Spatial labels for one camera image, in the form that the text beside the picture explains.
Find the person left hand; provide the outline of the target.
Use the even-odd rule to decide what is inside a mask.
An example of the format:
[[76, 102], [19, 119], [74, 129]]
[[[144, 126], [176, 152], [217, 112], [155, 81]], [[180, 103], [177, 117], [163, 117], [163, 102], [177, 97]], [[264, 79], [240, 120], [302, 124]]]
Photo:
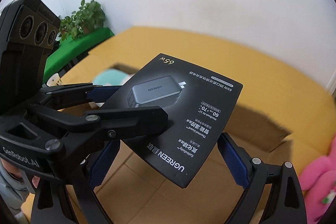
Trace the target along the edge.
[[32, 183], [33, 183], [33, 186], [34, 186], [35, 188], [38, 187], [39, 181], [40, 181], [40, 177], [34, 176], [34, 177], [32, 178]]

